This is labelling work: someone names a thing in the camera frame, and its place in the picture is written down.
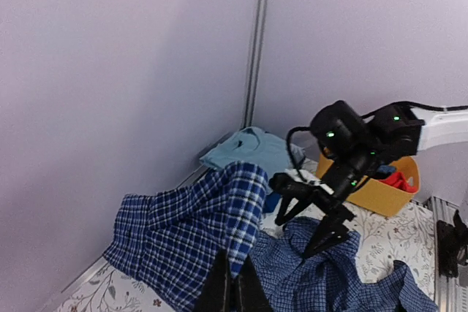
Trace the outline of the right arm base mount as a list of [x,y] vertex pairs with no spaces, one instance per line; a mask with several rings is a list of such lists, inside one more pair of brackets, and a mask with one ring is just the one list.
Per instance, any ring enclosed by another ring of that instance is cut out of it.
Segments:
[[456,210],[453,224],[439,220],[436,229],[439,274],[458,278],[458,266],[462,265],[459,254],[464,253],[464,258],[467,258],[467,225]]

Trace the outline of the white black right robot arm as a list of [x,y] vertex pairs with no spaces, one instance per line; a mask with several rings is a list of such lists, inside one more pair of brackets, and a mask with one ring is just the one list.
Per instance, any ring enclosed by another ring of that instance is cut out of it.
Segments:
[[302,254],[308,259],[349,237],[344,222],[355,216],[344,201],[363,188],[380,166],[435,146],[466,142],[467,106],[432,107],[403,101],[359,115],[339,100],[322,108],[309,125],[288,131],[288,152],[297,132],[310,133],[333,160],[317,181],[302,174],[294,180],[285,172],[269,181],[282,196],[276,225],[286,224],[311,204],[325,214]]

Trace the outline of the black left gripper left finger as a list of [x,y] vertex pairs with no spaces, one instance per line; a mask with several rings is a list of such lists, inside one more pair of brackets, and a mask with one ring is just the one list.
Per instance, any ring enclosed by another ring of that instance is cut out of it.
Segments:
[[231,276],[230,263],[226,251],[221,250],[216,255],[193,311],[237,311],[235,306],[234,280]]

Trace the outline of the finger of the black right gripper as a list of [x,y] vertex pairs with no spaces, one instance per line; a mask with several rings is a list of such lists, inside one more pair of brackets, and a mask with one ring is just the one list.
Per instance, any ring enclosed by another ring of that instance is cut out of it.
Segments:
[[355,214],[344,205],[326,213],[307,244],[303,258],[311,258],[346,241],[350,236],[344,222],[352,221],[354,218]]
[[281,194],[275,224],[282,226],[310,205],[320,205],[319,188],[295,182],[286,172],[275,173],[268,182],[271,189]]

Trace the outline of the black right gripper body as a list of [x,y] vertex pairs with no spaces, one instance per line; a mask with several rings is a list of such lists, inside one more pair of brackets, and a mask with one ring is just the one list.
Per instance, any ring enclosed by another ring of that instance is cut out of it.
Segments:
[[324,214],[340,205],[370,179],[382,164],[374,151],[356,151],[347,158],[337,159],[320,178],[334,190],[330,195],[319,188],[320,205]]

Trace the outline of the blue checkered button shirt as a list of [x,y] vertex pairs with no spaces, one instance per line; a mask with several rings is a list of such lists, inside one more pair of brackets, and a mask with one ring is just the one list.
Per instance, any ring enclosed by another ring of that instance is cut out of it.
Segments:
[[278,237],[260,229],[267,175],[237,161],[190,186],[128,194],[104,258],[151,287],[173,310],[193,311],[219,251],[234,280],[248,256],[273,311],[435,311],[410,268],[395,261],[374,284],[358,276],[360,236],[311,258],[302,254],[319,221],[294,218]]

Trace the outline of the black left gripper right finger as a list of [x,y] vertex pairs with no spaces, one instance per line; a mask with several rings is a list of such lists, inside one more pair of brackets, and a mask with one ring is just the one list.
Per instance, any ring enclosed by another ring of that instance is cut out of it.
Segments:
[[235,309],[239,312],[273,312],[250,256],[235,278]]

